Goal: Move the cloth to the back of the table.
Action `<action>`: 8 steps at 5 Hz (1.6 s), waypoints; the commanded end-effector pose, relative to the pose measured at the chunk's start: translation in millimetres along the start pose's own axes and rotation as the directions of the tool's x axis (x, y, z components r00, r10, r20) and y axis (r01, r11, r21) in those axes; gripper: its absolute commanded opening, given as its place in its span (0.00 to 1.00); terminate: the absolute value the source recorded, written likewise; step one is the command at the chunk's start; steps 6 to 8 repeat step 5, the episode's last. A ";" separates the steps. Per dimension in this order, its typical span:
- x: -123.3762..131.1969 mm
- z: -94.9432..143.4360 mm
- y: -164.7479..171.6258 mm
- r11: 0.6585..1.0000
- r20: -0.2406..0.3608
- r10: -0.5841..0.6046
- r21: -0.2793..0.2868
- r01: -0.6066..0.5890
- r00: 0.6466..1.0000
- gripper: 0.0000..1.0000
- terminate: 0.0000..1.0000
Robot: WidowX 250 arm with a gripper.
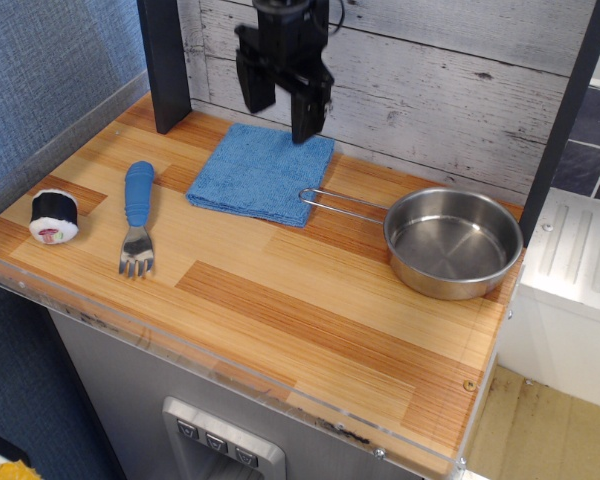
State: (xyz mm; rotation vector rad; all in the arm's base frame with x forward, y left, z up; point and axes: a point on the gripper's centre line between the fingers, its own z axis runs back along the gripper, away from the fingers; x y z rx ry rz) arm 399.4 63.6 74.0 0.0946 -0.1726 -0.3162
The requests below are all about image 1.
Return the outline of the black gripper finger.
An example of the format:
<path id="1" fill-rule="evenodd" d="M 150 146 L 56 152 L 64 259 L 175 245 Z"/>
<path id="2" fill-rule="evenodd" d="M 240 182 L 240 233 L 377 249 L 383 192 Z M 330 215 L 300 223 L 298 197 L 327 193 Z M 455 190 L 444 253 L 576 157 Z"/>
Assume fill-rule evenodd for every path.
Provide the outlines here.
<path id="1" fill-rule="evenodd" d="M 291 96 L 292 142 L 302 144 L 323 129 L 331 103 L 331 89 Z"/>
<path id="2" fill-rule="evenodd" d="M 236 68 L 243 99 L 251 114 L 275 104 L 275 83 L 265 68 L 241 51 L 236 53 Z"/>

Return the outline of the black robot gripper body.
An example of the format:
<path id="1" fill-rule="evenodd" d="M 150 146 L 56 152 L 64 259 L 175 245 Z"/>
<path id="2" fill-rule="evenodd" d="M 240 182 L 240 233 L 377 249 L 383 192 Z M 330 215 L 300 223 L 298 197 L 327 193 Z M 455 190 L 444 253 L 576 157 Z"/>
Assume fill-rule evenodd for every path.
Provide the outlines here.
<path id="1" fill-rule="evenodd" d="M 329 38 L 327 1 L 255 1 L 257 25 L 235 27 L 241 51 L 290 94 L 332 88 L 322 61 Z"/>

